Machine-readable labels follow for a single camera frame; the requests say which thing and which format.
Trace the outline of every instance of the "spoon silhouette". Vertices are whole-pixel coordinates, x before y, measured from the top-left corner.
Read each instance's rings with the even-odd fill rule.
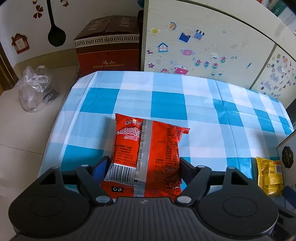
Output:
[[[55,24],[54,24],[54,17],[52,15],[52,6],[50,4],[50,0],[46,0],[47,3],[47,8],[48,8],[48,14],[49,14],[49,19],[50,19],[50,24],[52,25],[52,27],[50,28],[50,31],[48,33],[48,42],[55,46],[61,46],[65,43],[66,41],[66,34],[63,30],[61,30],[60,28],[58,28]]]

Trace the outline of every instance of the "triangular hole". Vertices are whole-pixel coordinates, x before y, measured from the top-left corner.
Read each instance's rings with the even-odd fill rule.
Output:
[[[234,185],[248,185],[246,181],[244,181],[240,175],[238,175],[236,172],[233,172],[231,174],[231,184]]]
[[[39,183],[39,185],[52,185],[56,184],[55,180],[55,172],[51,172],[47,175],[47,177]]]

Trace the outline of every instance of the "blue and white tablecloth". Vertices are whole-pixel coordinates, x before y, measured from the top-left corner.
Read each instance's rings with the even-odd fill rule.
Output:
[[[293,131],[279,101],[242,87],[177,74],[99,71],[72,87],[39,174],[110,156],[115,113],[189,127],[179,143],[181,157],[215,171],[235,166],[248,177],[252,158],[279,159],[276,147]]]

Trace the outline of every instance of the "barcode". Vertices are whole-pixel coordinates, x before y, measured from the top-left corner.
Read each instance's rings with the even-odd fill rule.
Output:
[[[124,165],[113,164],[110,170],[109,178],[112,181],[128,183],[132,185],[134,183],[135,174],[135,167],[127,167]]]
[[[276,174],[281,173],[281,166],[280,165],[276,165]]]

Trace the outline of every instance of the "clear plastic bag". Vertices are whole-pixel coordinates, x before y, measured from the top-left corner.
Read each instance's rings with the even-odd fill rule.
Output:
[[[31,113],[43,110],[59,95],[49,69],[44,65],[35,70],[30,66],[26,67],[16,86],[23,108]]]

